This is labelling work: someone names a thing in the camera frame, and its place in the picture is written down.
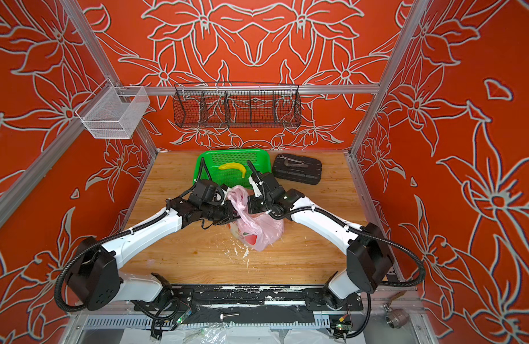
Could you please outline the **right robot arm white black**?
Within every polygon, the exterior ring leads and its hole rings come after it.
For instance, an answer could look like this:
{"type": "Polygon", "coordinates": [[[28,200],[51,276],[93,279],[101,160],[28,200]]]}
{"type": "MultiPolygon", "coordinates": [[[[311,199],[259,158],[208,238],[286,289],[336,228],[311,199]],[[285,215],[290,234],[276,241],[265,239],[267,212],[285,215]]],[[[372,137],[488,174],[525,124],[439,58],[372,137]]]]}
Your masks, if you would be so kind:
{"type": "Polygon", "coordinates": [[[378,226],[354,224],[314,203],[302,192],[283,186],[271,173],[260,173],[251,161],[249,182],[254,195],[249,198],[250,214],[266,214],[274,220],[288,219],[306,226],[335,245],[346,256],[346,268],[335,273],[323,290],[324,300],[338,308],[352,294],[373,294],[378,287],[409,288],[421,284],[427,275],[422,260],[410,249],[386,239],[378,226]],[[391,252],[396,249],[410,257],[418,275],[404,282],[383,278],[394,263],[391,252]]]}

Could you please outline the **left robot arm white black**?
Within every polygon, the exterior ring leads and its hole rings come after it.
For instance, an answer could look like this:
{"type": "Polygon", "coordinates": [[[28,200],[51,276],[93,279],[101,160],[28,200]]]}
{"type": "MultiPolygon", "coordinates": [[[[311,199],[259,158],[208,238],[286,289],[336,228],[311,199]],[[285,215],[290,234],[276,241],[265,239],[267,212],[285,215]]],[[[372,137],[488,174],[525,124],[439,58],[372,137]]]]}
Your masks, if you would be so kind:
{"type": "Polygon", "coordinates": [[[223,225],[238,217],[227,199],[231,189],[197,178],[180,196],[166,199],[158,213],[130,228],[96,240],[83,240],[54,287],[54,301],[65,312],[99,310],[111,302],[155,302],[168,283],[163,277],[125,274],[121,269],[164,237],[195,222],[223,225]]]}

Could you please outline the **pink plastic bag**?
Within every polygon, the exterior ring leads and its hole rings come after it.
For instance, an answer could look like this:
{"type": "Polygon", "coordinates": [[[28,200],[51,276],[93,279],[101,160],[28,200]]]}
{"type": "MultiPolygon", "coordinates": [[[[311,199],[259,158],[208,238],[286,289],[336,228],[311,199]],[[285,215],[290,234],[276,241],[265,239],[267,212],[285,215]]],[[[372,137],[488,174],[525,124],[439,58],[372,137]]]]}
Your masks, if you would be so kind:
{"type": "Polygon", "coordinates": [[[249,213],[249,192],[243,186],[235,186],[228,191],[227,199],[239,215],[229,224],[230,231],[244,245],[262,252],[284,234],[283,220],[275,220],[266,213],[249,213]]]}

